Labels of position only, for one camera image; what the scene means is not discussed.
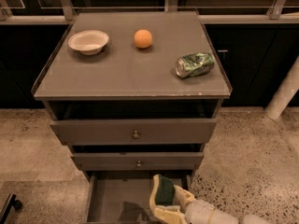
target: white pole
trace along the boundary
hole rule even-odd
[[[288,75],[282,81],[278,91],[273,96],[268,107],[265,109],[267,116],[277,119],[288,105],[292,97],[299,90],[299,56],[293,64]]]

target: concrete floor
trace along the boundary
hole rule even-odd
[[[45,110],[0,109],[0,206],[7,223],[80,223],[89,183],[50,129]],[[261,107],[222,108],[192,192],[238,218],[299,223],[299,107],[278,120]]]

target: dresser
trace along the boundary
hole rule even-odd
[[[148,49],[134,45],[139,29],[152,33]],[[68,47],[68,38],[85,30],[109,35],[99,54],[85,56]],[[217,56],[207,75],[180,79],[175,73],[176,60],[183,55],[215,54],[205,28],[189,11],[81,12],[56,51],[33,94],[91,183],[86,223],[114,223],[111,218],[153,221],[148,204],[151,176],[191,174],[198,168],[221,103],[231,94]],[[115,191],[123,187],[113,201]],[[130,190],[132,195],[123,194]],[[126,200],[132,196],[136,203]],[[124,215],[125,209],[131,213]]]

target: white bowl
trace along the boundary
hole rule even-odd
[[[109,36],[106,33],[89,30],[72,35],[68,40],[68,46],[84,55],[94,55],[101,51],[108,40]]]

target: drawer knob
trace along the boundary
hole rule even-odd
[[[137,168],[140,168],[141,166],[142,166],[141,161],[137,161],[136,167],[137,167]]]
[[[134,139],[138,139],[138,138],[139,138],[139,133],[138,133],[138,131],[134,131],[132,137],[133,137]]]

